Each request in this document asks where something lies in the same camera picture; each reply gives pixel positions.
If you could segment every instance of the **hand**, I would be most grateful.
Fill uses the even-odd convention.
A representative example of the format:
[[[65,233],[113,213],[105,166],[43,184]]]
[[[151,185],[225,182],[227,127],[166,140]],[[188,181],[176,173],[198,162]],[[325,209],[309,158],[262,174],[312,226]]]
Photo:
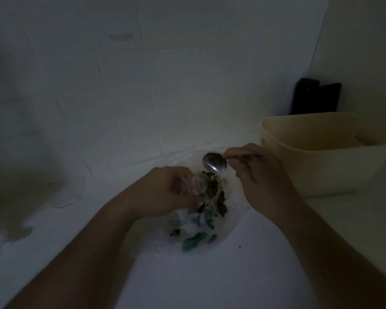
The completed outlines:
[[[236,171],[247,201],[278,224],[300,200],[282,163],[266,149],[250,143],[227,149],[223,158]]]
[[[200,202],[196,196],[181,194],[182,179],[192,176],[185,167],[156,167],[115,198],[125,202],[136,219],[164,215]]]

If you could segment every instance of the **beige plastic bin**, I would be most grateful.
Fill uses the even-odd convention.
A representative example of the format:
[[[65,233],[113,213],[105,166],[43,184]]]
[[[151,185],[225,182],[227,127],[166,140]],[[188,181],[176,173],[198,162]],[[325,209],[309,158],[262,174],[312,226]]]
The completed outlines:
[[[356,191],[386,160],[386,133],[353,114],[266,118],[261,144],[304,197]]]

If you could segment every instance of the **tile wall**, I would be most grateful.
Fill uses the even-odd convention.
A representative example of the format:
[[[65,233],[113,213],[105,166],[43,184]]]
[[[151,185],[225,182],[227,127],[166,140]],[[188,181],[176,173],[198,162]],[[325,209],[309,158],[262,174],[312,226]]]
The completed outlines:
[[[328,0],[0,0],[0,180],[125,167],[283,114]]]

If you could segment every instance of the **metal spoon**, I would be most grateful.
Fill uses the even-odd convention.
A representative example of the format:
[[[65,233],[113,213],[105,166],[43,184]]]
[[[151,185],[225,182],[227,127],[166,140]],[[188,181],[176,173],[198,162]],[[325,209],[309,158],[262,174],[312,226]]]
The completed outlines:
[[[207,153],[202,162],[207,171],[214,173],[222,173],[227,168],[227,161],[219,153]]]

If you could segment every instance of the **white countertop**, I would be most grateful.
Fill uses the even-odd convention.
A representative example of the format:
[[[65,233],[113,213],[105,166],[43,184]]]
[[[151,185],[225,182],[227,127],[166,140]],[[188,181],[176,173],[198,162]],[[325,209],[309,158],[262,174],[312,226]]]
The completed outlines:
[[[0,308],[74,238],[105,202],[153,164],[149,161],[92,176],[82,201],[37,213],[30,222],[33,233],[0,256]],[[360,192],[311,198],[308,203],[386,273],[386,164]],[[129,261],[126,257],[122,260],[124,264]],[[142,254],[133,261],[124,286],[115,283],[116,308],[318,307],[286,239],[254,210],[242,218],[225,242],[204,256]],[[124,273],[126,268],[120,265],[118,277],[124,278]]]

